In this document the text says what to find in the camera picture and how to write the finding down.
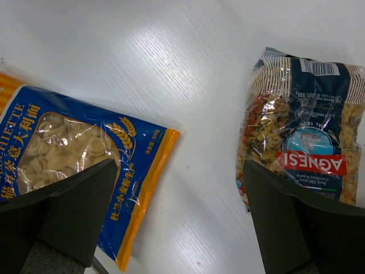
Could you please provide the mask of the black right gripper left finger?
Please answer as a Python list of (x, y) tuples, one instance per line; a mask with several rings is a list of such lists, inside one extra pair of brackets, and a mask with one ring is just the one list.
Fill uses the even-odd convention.
[(113, 159), (1, 202), (1, 273), (84, 273), (117, 175)]

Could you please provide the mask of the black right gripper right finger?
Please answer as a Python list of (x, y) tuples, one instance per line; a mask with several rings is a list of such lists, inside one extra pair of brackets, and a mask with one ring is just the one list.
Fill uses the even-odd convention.
[(364, 209), (311, 192), (252, 160), (243, 172), (266, 273), (364, 273)]

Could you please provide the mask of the Agnesi tricolor fusilli bag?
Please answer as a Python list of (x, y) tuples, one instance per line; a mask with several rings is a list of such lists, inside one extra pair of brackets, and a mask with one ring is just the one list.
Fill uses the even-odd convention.
[(362, 148), (364, 67), (300, 58), (267, 47), (252, 71), (236, 157), (319, 195), (355, 205)]

